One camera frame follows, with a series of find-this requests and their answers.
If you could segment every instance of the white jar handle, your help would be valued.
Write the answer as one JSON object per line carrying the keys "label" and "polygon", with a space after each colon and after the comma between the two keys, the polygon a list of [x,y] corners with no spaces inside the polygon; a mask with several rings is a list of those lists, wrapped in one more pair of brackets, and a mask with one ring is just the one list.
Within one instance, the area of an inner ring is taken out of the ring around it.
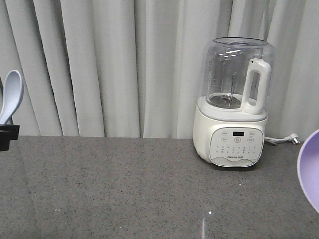
{"label": "white jar handle", "polygon": [[[256,104],[252,105],[249,102],[249,96],[255,72],[259,73],[260,78]],[[263,59],[254,58],[249,61],[244,92],[240,107],[242,111],[250,114],[258,114],[264,109],[267,101],[267,92],[269,88],[270,75],[271,66]]]}

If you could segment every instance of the power cord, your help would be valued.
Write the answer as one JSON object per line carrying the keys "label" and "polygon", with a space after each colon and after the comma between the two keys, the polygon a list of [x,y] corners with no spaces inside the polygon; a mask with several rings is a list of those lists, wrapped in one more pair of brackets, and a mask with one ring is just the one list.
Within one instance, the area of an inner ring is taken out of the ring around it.
{"label": "power cord", "polygon": [[265,143],[271,144],[273,146],[277,145],[278,143],[285,143],[285,142],[291,142],[293,144],[300,144],[300,140],[298,139],[298,135],[296,133],[292,133],[287,137],[284,138],[270,138],[265,137]]}

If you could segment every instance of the digital display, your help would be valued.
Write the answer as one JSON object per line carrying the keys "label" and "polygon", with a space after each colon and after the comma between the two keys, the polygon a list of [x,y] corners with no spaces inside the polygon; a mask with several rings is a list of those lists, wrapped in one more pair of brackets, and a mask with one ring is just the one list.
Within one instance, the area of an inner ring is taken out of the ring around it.
{"label": "digital display", "polygon": [[245,132],[233,132],[233,136],[244,136]]}

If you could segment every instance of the brand logo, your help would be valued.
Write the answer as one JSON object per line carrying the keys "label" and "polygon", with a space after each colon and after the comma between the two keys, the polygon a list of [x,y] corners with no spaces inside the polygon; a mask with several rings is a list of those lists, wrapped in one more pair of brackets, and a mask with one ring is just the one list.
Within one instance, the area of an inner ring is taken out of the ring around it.
{"label": "brand logo", "polygon": [[227,156],[227,158],[243,158],[243,156]]}

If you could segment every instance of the button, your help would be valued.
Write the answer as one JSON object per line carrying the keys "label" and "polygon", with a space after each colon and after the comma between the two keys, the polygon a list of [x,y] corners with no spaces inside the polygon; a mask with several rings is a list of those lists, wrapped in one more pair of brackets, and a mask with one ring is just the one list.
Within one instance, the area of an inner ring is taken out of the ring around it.
{"label": "button", "polygon": [[234,141],[235,141],[235,143],[239,143],[241,141],[241,138],[240,137],[236,137],[236,138],[234,138]]}

